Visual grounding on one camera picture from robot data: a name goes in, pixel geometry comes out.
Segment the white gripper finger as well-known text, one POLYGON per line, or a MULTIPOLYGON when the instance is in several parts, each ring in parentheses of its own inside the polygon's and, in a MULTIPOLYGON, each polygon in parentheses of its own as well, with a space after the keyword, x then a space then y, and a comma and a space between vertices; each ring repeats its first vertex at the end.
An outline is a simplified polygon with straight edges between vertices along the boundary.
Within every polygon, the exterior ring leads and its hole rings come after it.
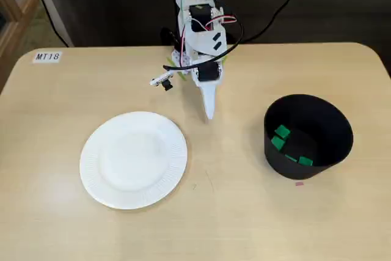
POLYGON ((214 84, 204 85, 200 87, 205 114, 209 120, 212 120, 214 117, 216 107, 216 89, 217 86, 214 84))

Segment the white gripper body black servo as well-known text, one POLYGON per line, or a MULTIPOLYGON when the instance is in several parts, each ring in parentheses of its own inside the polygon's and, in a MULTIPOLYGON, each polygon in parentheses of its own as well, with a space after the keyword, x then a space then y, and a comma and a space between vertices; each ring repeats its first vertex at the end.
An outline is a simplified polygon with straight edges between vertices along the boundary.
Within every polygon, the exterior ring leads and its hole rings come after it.
POLYGON ((192 70, 192 79, 197 87, 208 85, 218 85, 222 81, 223 63, 206 62, 205 64, 197 64, 197 67, 192 70))

